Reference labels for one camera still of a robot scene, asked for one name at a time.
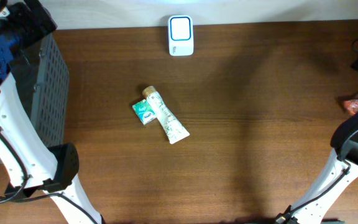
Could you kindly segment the small green tissue pack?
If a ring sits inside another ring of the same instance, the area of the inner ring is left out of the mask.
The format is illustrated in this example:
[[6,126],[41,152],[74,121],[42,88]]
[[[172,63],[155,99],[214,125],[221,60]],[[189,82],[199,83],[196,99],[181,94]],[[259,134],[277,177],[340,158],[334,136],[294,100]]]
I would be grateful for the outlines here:
[[156,114],[147,102],[147,100],[141,100],[136,104],[132,105],[132,109],[140,119],[143,125],[148,124],[156,118]]

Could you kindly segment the white tube with gold cap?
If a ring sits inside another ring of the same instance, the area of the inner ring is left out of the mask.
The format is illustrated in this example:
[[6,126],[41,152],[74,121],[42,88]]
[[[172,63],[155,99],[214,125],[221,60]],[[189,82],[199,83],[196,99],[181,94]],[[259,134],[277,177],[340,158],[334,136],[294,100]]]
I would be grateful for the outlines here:
[[156,114],[170,144],[175,144],[190,135],[177,117],[168,109],[160,93],[153,86],[145,88],[142,94]]

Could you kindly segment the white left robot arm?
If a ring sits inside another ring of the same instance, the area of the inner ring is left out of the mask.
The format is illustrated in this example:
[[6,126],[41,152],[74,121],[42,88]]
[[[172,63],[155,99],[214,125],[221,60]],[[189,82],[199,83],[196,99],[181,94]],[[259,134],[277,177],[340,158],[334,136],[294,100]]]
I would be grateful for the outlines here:
[[0,204],[34,201],[41,190],[68,223],[103,223],[81,186],[79,159],[71,143],[47,147],[19,99],[11,62],[57,28],[38,1],[0,1],[0,160],[10,182]]

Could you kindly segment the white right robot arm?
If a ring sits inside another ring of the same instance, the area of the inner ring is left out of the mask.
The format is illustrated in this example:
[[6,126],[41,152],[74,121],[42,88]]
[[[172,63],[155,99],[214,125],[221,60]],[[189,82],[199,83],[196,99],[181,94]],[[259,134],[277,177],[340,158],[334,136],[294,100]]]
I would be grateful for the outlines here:
[[299,201],[275,218],[275,223],[321,223],[338,197],[358,178],[358,112],[337,128],[331,147],[322,173]]

